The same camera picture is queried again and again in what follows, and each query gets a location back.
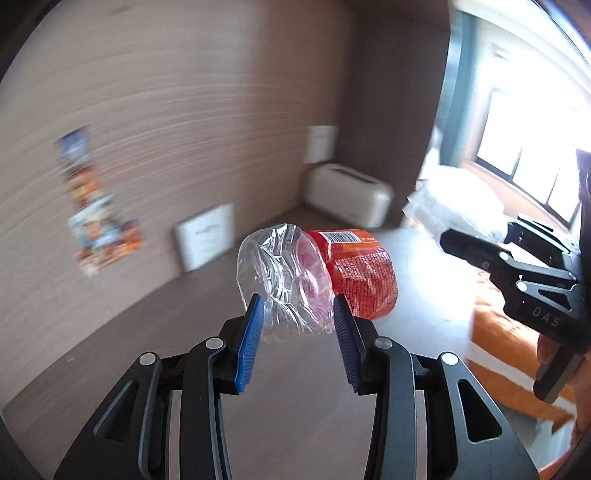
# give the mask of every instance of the wall decoration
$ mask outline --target wall decoration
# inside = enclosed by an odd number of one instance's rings
[[[136,221],[121,222],[90,160],[84,128],[59,141],[60,167],[77,213],[68,226],[80,247],[82,271],[94,275],[144,244]]]

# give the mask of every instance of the window pane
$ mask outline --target window pane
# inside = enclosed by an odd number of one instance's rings
[[[478,157],[511,175],[521,150],[521,123],[511,98],[493,92]]]
[[[527,139],[513,182],[533,198],[546,203],[556,179],[564,147],[549,141],[541,135],[530,135]]]
[[[573,147],[565,151],[548,205],[567,222],[579,204],[579,171]]]

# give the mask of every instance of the window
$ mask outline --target window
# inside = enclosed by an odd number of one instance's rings
[[[571,84],[535,67],[495,58],[495,88],[476,162],[570,228],[579,208],[574,145],[589,116],[576,103],[580,98],[572,98]]]

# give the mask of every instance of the wall outlet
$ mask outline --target wall outlet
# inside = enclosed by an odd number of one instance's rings
[[[339,129],[334,125],[308,127],[308,147],[304,163],[332,160]]]
[[[234,245],[234,205],[220,205],[177,225],[178,247],[189,272]]]

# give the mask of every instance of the window frame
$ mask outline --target window frame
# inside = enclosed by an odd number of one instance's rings
[[[536,202],[537,205],[542,207],[547,213],[549,213],[552,217],[554,217],[554,219],[556,219],[556,221],[558,221],[559,223],[564,225],[568,230],[571,230],[571,228],[573,227],[574,220],[577,217],[577,212],[579,211],[579,208],[581,206],[581,200],[579,199],[579,202],[578,202],[576,208],[574,209],[574,212],[573,212],[570,219],[562,218],[558,212],[556,212],[550,205],[548,205],[548,202],[550,201],[550,197],[552,196],[552,192],[554,191],[554,186],[556,185],[556,180],[558,179],[558,174],[556,174],[556,178],[554,179],[554,183],[552,184],[552,188],[550,189],[550,193],[548,194],[548,198],[546,198],[545,203],[542,203],[537,198],[530,195],[526,190],[524,190],[522,187],[520,187],[519,185],[517,185],[513,181],[513,177],[515,176],[515,172],[517,171],[517,167],[519,166],[519,160],[521,159],[521,153],[523,152],[523,146],[521,147],[519,154],[517,155],[517,160],[515,160],[515,165],[513,165],[513,171],[511,172],[510,175],[507,175],[504,171],[499,170],[494,165],[488,163],[486,160],[483,160],[478,156],[478,150],[480,150],[480,145],[482,143],[482,138],[484,137],[484,131],[486,128],[486,122],[488,120],[488,113],[491,111],[492,97],[495,92],[502,93],[503,95],[509,95],[508,92],[506,92],[500,88],[495,87],[495,88],[491,89],[490,94],[488,96],[487,103],[486,103],[486,115],[484,115],[484,121],[482,122],[482,127],[481,127],[480,133],[479,133],[478,148],[476,150],[474,162],[477,165],[484,168],[485,170],[488,170],[493,175],[504,180],[509,185],[511,185],[512,187],[519,190],[521,193],[527,195],[527,197],[530,200],[533,200],[534,202]]]

